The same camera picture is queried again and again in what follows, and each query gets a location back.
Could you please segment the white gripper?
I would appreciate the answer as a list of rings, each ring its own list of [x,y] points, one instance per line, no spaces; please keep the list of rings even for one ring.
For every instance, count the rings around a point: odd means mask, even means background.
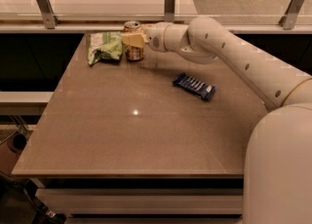
[[[123,32],[121,34],[122,42],[136,48],[143,48],[148,43],[153,51],[165,53],[167,51],[165,48],[165,32],[168,26],[167,22],[144,23],[141,28],[145,30],[146,35],[141,32]]]

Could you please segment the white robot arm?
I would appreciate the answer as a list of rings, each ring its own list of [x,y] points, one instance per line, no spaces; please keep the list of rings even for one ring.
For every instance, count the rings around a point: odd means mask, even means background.
[[[242,224],[312,224],[312,77],[217,20],[124,24],[122,42],[194,63],[219,58],[262,103],[244,161]]]

